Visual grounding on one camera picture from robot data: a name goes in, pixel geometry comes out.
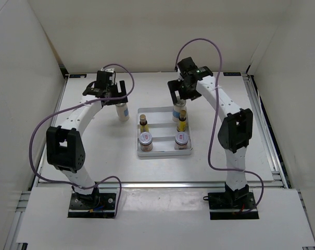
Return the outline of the white shaker bottle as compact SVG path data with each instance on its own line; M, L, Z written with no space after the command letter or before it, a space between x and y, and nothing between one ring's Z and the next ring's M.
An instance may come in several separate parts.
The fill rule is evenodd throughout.
M180 112L182 110L186 110L186 100L180 99L176 104L173 106L173 111L172 111L172 120L174 122L178 122Z
M116 104L116 111L118 114L118 118L120 121L128 121L129 120L129 110L127 103Z

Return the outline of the small yellow bottle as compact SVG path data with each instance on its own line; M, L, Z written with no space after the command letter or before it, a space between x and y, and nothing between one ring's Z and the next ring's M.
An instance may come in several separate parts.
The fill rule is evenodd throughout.
M149 132L148 122L147 122L146 116L144 114L140 115L139 124L140 124L140 132L141 133Z
M186 110L181 110L178 117L177 131L184 132L186 129Z

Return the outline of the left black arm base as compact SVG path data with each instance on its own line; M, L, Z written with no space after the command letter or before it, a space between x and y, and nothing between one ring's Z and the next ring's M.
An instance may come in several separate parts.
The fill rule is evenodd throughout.
M118 212L119 194L116 191L93 190L90 195L72 191L68 218L115 219Z

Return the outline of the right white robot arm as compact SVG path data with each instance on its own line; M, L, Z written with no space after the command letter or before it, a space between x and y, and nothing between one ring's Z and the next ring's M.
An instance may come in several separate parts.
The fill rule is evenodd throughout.
M215 197L225 208L241 212L254 209L245 177L245 154L253 134L253 112L235 103L217 83L218 78L206 67L197 67L192 58L178 62L178 79L167 83L172 102L204 97L221 120L218 141L225 150L227 178L225 191Z

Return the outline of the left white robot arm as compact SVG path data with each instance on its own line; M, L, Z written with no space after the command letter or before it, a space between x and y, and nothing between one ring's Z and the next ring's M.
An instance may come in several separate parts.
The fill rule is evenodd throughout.
M96 80L88 84L82 93L79 108L57 127L46 131L47 162L62 172L72 183L77 199L87 208L95 208L100 201L95 182L84 167L85 150L81 136L94 116L107 105L126 103L125 82L120 81L118 91L114 69L97 72Z

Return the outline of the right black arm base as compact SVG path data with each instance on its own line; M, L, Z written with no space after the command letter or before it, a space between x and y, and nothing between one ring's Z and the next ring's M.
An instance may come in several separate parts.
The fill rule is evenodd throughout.
M248 184L240 190L210 192L203 197L208 202L210 220L258 220L256 200Z

